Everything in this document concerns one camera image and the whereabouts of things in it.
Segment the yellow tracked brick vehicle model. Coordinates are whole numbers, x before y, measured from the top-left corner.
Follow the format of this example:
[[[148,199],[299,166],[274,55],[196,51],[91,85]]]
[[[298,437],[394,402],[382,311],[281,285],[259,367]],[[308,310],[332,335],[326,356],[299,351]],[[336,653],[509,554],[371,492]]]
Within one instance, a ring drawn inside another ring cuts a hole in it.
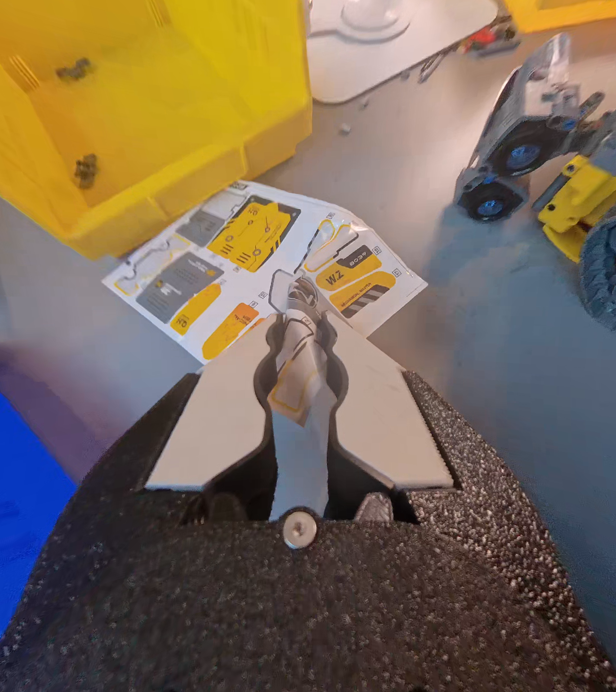
[[[534,210],[547,239],[577,264],[585,311],[616,332],[616,108],[577,134],[575,156]]]

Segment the sticker sheet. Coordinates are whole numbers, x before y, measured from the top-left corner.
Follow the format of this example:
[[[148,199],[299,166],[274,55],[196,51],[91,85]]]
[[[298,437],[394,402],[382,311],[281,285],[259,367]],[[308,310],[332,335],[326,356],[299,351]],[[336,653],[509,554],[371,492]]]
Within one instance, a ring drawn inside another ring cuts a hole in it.
[[[135,250],[103,285],[201,366],[274,313],[295,276],[318,310],[370,336],[426,287],[338,205],[237,181]]]

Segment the large yellow storage bin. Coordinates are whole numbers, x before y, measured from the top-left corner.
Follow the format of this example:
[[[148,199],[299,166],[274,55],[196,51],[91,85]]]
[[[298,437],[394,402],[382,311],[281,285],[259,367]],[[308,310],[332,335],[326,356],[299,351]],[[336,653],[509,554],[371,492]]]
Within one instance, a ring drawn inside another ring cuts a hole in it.
[[[616,1],[503,1],[523,33],[569,28],[616,18]]]

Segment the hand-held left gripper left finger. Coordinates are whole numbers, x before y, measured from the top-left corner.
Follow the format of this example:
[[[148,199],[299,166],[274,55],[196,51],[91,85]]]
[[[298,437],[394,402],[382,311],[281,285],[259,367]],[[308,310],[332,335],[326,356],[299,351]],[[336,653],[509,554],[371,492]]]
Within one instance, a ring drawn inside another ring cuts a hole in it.
[[[269,439],[259,391],[261,365],[275,363],[274,314],[207,363],[145,488],[205,491]]]

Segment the grey brick power module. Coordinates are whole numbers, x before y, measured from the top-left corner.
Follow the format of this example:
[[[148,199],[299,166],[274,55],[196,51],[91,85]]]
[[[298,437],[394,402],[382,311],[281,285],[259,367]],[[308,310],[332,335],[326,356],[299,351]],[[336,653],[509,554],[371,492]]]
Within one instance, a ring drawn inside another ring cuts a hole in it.
[[[601,91],[586,99],[570,78],[572,38],[561,32],[514,69],[460,172],[453,203],[481,223],[512,216],[529,199],[529,176],[556,157],[579,151],[596,130]]]

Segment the small dark brick part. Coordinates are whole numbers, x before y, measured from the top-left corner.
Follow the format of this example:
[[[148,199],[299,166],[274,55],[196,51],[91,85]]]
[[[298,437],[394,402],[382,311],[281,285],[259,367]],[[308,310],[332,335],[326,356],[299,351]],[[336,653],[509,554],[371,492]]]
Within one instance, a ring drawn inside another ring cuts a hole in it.
[[[80,190],[89,190],[94,186],[98,175],[98,157],[96,154],[86,154],[76,160],[73,176]]]
[[[72,65],[62,66],[55,70],[59,80],[63,82],[77,82],[84,79],[92,70],[93,65],[89,58],[78,58]]]

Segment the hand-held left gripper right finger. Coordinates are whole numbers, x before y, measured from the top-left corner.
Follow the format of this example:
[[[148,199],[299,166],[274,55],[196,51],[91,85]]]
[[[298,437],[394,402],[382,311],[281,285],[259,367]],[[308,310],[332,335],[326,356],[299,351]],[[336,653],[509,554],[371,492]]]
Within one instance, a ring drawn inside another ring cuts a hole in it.
[[[321,327],[336,394],[328,490],[452,489],[452,473],[402,366],[334,314],[323,314]]]

